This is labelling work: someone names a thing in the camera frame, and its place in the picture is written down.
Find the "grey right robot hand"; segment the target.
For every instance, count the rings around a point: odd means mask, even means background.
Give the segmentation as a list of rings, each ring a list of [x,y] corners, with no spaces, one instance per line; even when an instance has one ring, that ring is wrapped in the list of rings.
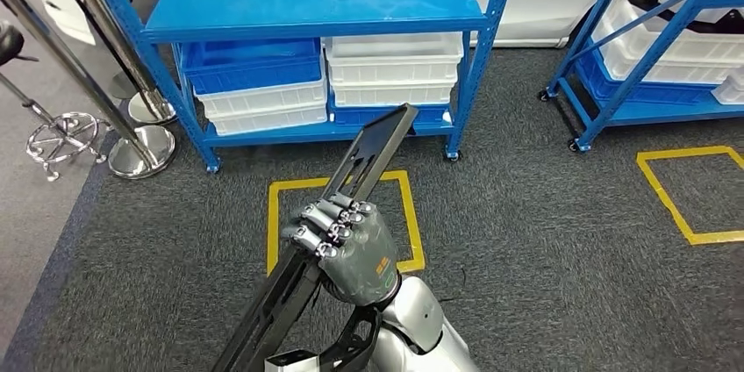
[[[372,203],[340,193],[321,198],[299,210],[281,237],[317,260],[340,301],[380,304],[397,287],[397,247]]]

